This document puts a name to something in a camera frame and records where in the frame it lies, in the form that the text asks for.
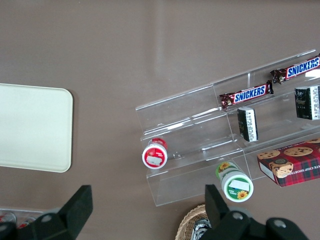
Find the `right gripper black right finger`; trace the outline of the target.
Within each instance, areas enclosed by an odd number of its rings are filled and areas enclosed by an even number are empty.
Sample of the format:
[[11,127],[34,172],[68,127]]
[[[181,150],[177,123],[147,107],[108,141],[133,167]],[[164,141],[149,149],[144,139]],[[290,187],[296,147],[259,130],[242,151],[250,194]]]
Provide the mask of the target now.
[[264,240],[266,226],[242,208],[231,210],[214,184],[205,186],[205,211],[211,228],[202,240]]

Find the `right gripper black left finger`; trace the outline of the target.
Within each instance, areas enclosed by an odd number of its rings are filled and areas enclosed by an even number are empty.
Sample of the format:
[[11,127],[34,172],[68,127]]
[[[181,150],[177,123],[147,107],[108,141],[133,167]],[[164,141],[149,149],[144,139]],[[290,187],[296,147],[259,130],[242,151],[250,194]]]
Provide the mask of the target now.
[[93,212],[92,187],[81,186],[56,213],[39,216],[17,230],[18,240],[75,240]]

